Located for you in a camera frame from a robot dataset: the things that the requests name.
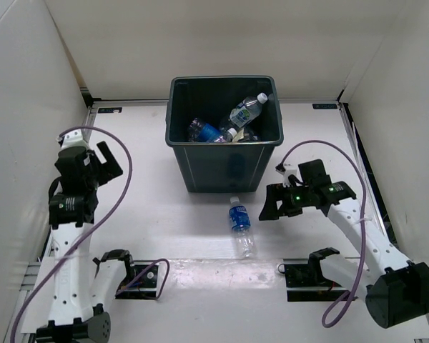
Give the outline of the clear bottle apple label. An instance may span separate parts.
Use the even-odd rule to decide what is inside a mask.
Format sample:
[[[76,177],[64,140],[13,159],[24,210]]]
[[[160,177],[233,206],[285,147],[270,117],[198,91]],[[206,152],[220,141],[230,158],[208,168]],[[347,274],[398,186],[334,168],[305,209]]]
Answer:
[[[232,139],[232,142],[251,142],[259,141],[259,136],[249,127],[244,126]]]

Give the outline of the clear bottle white blue label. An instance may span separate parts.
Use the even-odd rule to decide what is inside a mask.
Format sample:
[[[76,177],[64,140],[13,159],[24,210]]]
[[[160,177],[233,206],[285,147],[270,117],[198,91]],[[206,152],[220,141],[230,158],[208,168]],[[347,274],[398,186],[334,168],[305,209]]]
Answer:
[[[229,121],[238,128],[248,125],[261,113],[268,96],[261,92],[257,96],[249,96],[240,102],[230,113]]]

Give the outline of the clear unlabelled plastic bottle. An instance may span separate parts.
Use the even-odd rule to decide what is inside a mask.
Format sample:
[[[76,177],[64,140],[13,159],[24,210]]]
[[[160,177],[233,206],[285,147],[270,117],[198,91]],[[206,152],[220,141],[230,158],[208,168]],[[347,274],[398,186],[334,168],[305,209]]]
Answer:
[[[220,124],[220,133],[225,142],[231,142],[236,136],[238,131],[231,124]]]

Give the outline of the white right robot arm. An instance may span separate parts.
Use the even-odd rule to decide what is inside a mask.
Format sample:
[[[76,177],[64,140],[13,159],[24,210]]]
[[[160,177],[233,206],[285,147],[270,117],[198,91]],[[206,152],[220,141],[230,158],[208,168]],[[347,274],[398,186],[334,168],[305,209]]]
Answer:
[[[322,286],[329,281],[351,290],[370,316],[389,328],[429,313],[429,266],[415,263],[361,213],[361,203],[345,182],[333,182],[322,160],[293,169],[278,164],[282,182],[266,187],[261,221],[295,217],[305,207],[320,210],[346,236],[360,255],[356,264],[332,247],[310,253],[307,278]]]

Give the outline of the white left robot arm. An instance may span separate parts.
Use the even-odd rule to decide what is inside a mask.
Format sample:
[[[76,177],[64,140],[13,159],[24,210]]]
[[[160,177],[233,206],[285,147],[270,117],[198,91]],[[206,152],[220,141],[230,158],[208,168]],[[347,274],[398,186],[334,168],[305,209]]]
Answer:
[[[127,286],[136,277],[127,250],[111,250],[94,259],[89,254],[97,190],[123,174],[107,143],[101,141],[97,148],[104,161],[84,141],[58,153],[55,167],[60,176],[49,191],[54,291],[47,323],[36,331],[37,342],[108,342],[108,308],[119,285]]]

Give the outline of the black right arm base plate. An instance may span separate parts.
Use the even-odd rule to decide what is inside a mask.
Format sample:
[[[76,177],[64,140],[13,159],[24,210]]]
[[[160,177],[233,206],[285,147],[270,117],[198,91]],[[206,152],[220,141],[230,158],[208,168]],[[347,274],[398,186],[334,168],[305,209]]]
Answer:
[[[285,278],[288,302],[334,302],[345,292],[334,281],[317,283],[305,260],[284,260],[277,265],[277,272]]]

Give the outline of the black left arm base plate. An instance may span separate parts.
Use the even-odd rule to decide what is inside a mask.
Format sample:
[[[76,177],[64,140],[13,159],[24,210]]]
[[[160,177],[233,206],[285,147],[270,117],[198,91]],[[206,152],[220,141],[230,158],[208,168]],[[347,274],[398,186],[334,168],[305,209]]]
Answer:
[[[134,261],[131,276],[126,276],[124,280],[119,284],[117,291],[123,290],[128,283],[132,281],[132,277],[140,274],[151,261]],[[147,270],[138,280],[136,280],[131,286],[127,287],[120,294],[116,294],[116,299],[131,299],[131,300],[152,300],[157,296],[158,289],[158,276],[159,276],[159,264],[155,264]]]

